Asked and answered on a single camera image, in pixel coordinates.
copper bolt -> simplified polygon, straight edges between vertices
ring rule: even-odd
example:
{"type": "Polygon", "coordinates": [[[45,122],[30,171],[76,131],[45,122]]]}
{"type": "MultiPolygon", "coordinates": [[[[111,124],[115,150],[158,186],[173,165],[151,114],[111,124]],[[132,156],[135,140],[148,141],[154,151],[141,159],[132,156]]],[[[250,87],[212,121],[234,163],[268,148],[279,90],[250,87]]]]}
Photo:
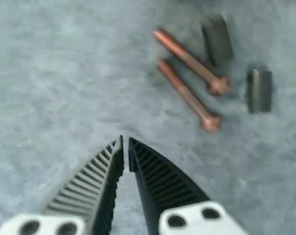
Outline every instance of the copper bolt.
{"type": "Polygon", "coordinates": [[[171,53],[178,56],[185,62],[196,74],[203,78],[208,84],[208,90],[213,95],[228,93],[230,91],[230,80],[228,77],[215,76],[200,61],[188,53],[179,43],[170,36],[164,29],[158,29],[153,32],[156,39],[171,53]]]}
{"type": "Polygon", "coordinates": [[[210,114],[192,91],[184,84],[166,60],[158,62],[158,69],[172,84],[178,94],[184,99],[191,110],[199,117],[201,127],[209,133],[220,129],[221,117],[210,114]]]}

metal piece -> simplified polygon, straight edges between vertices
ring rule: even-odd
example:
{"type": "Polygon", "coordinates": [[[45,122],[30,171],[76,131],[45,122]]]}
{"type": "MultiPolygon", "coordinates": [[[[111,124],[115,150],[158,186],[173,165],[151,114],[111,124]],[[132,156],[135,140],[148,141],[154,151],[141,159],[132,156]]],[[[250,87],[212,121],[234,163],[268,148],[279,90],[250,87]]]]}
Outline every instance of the metal piece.
{"type": "Polygon", "coordinates": [[[136,175],[150,235],[159,234],[164,210],[210,200],[177,166],[133,138],[129,138],[129,168],[136,175]]]}
{"type": "Polygon", "coordinates": [[[248,235],[217,202],[207,201],[165,210],[160,235],[248,235]]]}
{"type": "Polygon", "coordinates": [[[172,84],[178,94],[184,99],[191,110],[199,117],[201,127],[209,133],[219,130],[221,125],[221,117],[210,114],[204,105],[195,97],[191,90],[184,84],[184,82],[177,76],[166,60],[158,62],[158,68],[172,84]]]}
{"type": "Polygon", "coordinates": [[[272,72],[252,69],[248,74],[248,107],[250,113],[271,111],[272,72]]]}
{"type": "Polygon", "coordinates": [[[83,218],[70,215],[18,214],[0,228],[0,235],[88,235],[83,218]]]}
{"type": "Polygon", "coordinates": [[[116,187],[124,169],[122,137],[102,148],[75,174],[57,187],[41,212],[84,219],[86,232],[107,235],[111,230],[116,187]]]}
{"type": "Polygon", "coordinates": [[[196,74],[203,78],[208,84],[208,90],[213,95],[230,92],[230,80],[226,76],[217,77],[207,69],[200,61],[188,53],[179,43],[165,30],[158,29],[153,32],[156,39],[170,52],[184,61],[196,74]]]}
{"type": "Polygon", "coordinates": [[[234,58],[226,21],[222,15],[206,17],[201,28],[213,66],[221,66],[234,58]]]}

bolt head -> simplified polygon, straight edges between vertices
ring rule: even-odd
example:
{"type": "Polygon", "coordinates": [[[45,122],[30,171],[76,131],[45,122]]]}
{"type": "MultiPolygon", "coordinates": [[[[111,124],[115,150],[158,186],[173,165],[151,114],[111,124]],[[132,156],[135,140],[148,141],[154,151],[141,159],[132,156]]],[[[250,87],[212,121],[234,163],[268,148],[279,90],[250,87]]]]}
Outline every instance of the bolt head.
{"type": "Polygon", "coordinates": [[[209,92],[212,95],[221,95],[230,92],[230,79],[222,76],[209,84],[209,92]]]}
{"type": "Polygon", "coordinates": [[[211,116],[206,120],[203,120],[201,127],[205,129],[208,133],[217,132],[221,127],[222,117],[221,116],[211,116]]]}

dark metal block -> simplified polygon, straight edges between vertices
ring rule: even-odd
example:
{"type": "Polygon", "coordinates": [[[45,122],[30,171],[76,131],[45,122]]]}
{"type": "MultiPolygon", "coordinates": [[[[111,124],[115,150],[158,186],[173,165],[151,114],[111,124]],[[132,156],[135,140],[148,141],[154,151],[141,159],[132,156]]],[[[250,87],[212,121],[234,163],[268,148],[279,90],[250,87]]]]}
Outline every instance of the dark metal block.
{"type": "Polygon", "coordinates": [[[222,15],[209,16],[204,20],[202,32],[213,66],[220,66],[234,58],[227,25],[222,15]]]}
{"type": "Polygon", "coordinates": [[[271,71],[258,69],[249,71],[247,99],[250,113],[271,111],[272,89],[271,71]]]}

gray carpet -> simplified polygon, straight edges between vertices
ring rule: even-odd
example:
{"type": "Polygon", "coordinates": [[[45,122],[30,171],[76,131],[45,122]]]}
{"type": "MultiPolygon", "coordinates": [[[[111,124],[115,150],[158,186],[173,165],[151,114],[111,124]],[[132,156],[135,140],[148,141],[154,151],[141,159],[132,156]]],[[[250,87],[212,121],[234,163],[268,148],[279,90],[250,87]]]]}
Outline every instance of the gray carpet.
{"type": "MultiPolygon", "coordinates": [[[[0,224],[34,212],[69,171],[123,134],[168,157],[252,234],[296,235],[296,0],[0,0],[0,224]],[[199,129],[155,62],[164,26],[206,60],[200,19],[227,18],[232,93],[210,96],[223,115],[199,129]],[[250,62],[273,71],[270,114],[249,115],[250,62]]],[[[135,177],[120,180],[113,235],[146,235],[135,177]]]]}

